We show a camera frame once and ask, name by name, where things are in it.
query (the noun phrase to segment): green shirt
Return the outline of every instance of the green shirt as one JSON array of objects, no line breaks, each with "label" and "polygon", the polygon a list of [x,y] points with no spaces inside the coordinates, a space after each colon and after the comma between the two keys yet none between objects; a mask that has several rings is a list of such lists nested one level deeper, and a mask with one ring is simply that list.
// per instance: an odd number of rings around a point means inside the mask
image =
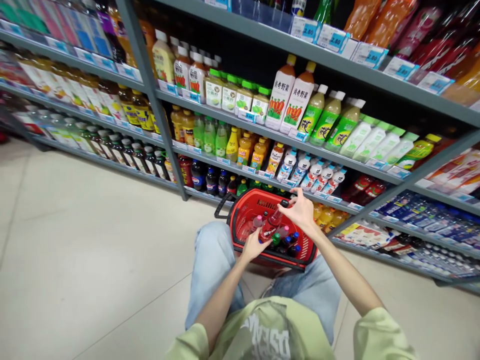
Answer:
[{"label": "green shirt", "polygon": [[[399,325],[382,307],[371,310],[353,331],[355,359],[416,359]],[[209,359],[203,325],[175,339],[167,359]],[[298,302],[279,296],[259,299],[231,314],[210,359],[335,359],[319,317]]]}]

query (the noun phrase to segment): white bottle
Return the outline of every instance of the white bottle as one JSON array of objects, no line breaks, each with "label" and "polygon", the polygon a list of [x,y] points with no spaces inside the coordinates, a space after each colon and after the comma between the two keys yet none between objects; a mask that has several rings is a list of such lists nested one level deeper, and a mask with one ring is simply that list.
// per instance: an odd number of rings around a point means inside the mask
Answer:
[{"label": "white bottle", "polygon": [[296,165],[295,171],[293,172],[292,176],[290,177],[290,180],[295,182],[295,186],[297,187],[302,179],[305,176],[305,173],[310,167],[310,155],[305,155],[305,157],[301,160],[298,160],[298,163]]},{"label": "white bottle", "polygon": [[323,162],[317,161],[317,163],[310,166],[310,171],[308,172],[307,176],[303,178],[303,181],[300,184],[300,187],[303,189],[303,191],[310,191],[323,170],[323,164]]},{"label": "white bottle", "polygon": [[330,180],[330,178],[334,174],[333,165],[328,165],[327,167],[323,168],[320,175],[316,178],[315,184],[310,189],[310,192],[315,194],[317,191],[321,190],[325,184]]},{"label": "white bottle", "polygon": [[355,129],[351,132],[350,136],[346,139],[345,143],[341,146],[340,155],[352,158],[355,151],[364,142],[367,136],[372,132],[372,125],[376,119],[370,116],[365,116]]},{"label": "white bottle", "polygon": [[290,173],[292,172],[292,169],[297,162],[297,150],[294,149],[294,147],[289,149],[290,153],[287,153],[287,155],[285,155],[285,158],[283,159],[283,163],[281,164],[281,168],[278,171],[278,175],[276,177],[279,183],[281,183],[282,180],[289,178]]},{"label": "white bottle", "polygon": [[381,168],[383,171],[390,169],[398,160],[400,160],[406,153],[414,148],[414,141],[419,138],[417,134],[412,132],[407,132],[398,143],[397,146],[393,148],[385,156],[386,164]]},{"label": "white bottle", "polygon": [[361,163],[366,163],[372,157],[373,150],[375,150],[380,142],[387,136],[386,131],[389,127],[390,124],[384,121],[379,121],[376,127],[370,131],[365,140],[363,140],[361,145],[356,149],[352,159]]},{"label": "white bottle", "polygon": [[331,195],[335,189],[339,186],[339,184],[345,180],[345,173],[347,172],[346,169],[340,169],[340,171],[336,171],[330,180],[325,184],[320,192],[322,194]]},{"label": "white bottle", "polygon": [[371,157],[376,160],[382,160],[387,158],[387,154],[393,150],[398,143],[400,143],[400,137],[405,134],[405,130],[394,127],[385,138],[378,144],[375,150],[372,151]]}]

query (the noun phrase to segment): white floor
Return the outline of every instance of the white floor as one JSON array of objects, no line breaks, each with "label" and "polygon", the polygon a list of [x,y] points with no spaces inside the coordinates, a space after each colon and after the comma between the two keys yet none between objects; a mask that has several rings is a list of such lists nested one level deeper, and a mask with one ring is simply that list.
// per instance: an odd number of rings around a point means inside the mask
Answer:
[{"label": "white floor", "polygon": [[[214,208],[18,140],[0,146],[0,358],[161,359],[187,314]],[[480,297],[345,252],[422,359],[480,358]],[[270,282],[244,275],[247,301]],[[342,297],[335,354],[359,315]]]}]

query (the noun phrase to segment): light blue jeans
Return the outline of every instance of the light blue jeans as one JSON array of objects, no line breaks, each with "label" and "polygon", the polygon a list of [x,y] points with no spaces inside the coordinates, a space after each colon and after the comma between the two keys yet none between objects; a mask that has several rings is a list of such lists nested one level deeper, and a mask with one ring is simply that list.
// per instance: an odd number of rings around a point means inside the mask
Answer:
[{"label": "light blue jeans", "polygon": [[[203,226],[195,240],[195,262],[190,286],[190,301],[185,328],[189,329],[215,290],[235,265],[234,247],[228,225],[213,221]],[[319,255],[305,272],[290,270],[278,277],[268,296],[290,298],[318,315],[330,344],[341,289],[324,258]],[[229,314],[245,307],[240,284],[235,290]]]}]

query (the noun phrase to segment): red shopping basket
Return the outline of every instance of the red shopping basket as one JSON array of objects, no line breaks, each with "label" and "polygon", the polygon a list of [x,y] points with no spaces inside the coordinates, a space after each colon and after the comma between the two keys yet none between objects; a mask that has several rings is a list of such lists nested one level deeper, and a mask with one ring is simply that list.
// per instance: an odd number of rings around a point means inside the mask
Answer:
[{"label": "red shopping basket", "polygon": [[[233,206],[230,208],[228,215],[220,215],[220,210],[227,200],[234,200]],[[239,197],[228,192],[216,208],[215,218],[226,219],[227,225],[230,226],[233,249],[241,253],[245,239],[250,234],[253,218],[257,215],[263,215],[265,211],[271,215],[277,210],[277,204],[282,200],[284,198],[281,196],[257,188],[249,189]],[[282,225],[288,225],[292,233],[298,232],[300,235],[298,237],[298,245],[300,245],[301,250],[297,257],[283,255],[267,248],[256,259],[256,262],[275,268],[288,267],[305,271],[305,267],[317,256],[317,247],[288,217],[283,216],[281,223]]]}]

